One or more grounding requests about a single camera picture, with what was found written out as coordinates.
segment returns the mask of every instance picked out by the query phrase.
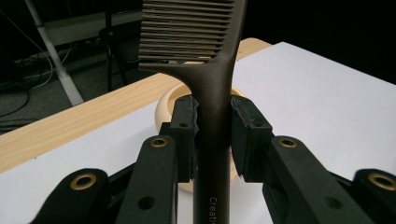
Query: screw hole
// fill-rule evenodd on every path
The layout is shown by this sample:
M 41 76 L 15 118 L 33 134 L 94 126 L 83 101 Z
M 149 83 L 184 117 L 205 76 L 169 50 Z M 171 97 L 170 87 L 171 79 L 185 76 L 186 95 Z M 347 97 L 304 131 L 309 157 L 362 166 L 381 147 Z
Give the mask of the screw hole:
M 372 173 L 369 175 L 369 180 L 375 184 L 376 186 L 387 189 L 387 190 L 396 190 L 396 180 L 390 178 L 387 175 L 381 175 L 378 173 Z
M 341 207 L 343 206 L 340 201 L 331 196 L 324 197 L 323 202 L 331 209 L 341 209 Z
M 152 147 L 164 147 L 168 144 L 168 141 L 165 138 L 154 138 L 150 142 Z
M 148 210 L 152 208 L 155 204 L 155 199 L 153 197 L 144 197 L 139 200 L 137 203 L 137 206 L 139 206 L 140 209 L 142 210 Z
M 96 182 L 96 175 L 94 174 L 83 174 L 78 175 L 70 183 L 70 188 L 74 190 L 83 190 L 90 188 Z
M 297 147 L 297 143 L 294 140 L 291 140 L 289 138 L 281 138 L 279 140 L 279 143 L 283 147 Z

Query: dark background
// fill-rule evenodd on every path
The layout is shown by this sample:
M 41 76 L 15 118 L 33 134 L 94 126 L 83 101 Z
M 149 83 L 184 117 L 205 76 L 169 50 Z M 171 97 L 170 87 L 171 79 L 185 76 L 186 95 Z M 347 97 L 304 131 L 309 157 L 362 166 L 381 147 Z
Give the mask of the dark background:
M 42 21 L 105 10 L 105 0 L 34 0 Z M 250 0 L 243 38 L 288 42 L 363 73 L 396 84 L 396 13 L 391 1 Z M 44 44 L 23 0 L 0 0 L 0 82 L 15 78 L 13 62 L 37 53 L 4 16 Z

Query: white paper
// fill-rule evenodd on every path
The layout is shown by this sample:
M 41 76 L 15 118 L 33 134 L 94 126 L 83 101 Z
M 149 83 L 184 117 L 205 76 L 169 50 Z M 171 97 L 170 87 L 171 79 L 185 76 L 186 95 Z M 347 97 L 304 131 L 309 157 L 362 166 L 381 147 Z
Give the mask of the white paper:
M 276 135 L 303 141 L 325 167 L 351 179 L 362 168 L 396 174 L 396 88 L 287 43 L 240 60 L 233 85 L 250 98 Z M 156 103 L 0 174 L 0 223 L 28 223 L 70 173 L 109 175 L 131 164 L 156 134 Z M 179 223 L 192 223 L 192 196 L 181 190 Z M 231 184 L 231 223 L 271 223 L 261 184 Z

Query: comb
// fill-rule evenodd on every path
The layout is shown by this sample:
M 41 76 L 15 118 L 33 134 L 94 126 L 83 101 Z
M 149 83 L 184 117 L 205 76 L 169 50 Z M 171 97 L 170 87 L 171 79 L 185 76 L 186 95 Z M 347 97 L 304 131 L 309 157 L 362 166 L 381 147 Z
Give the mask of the comb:
M 186 84 L 198 102 L 194 223 L 229 223 L 231 89 L 247 0 L 143 0 L 140 70 Z

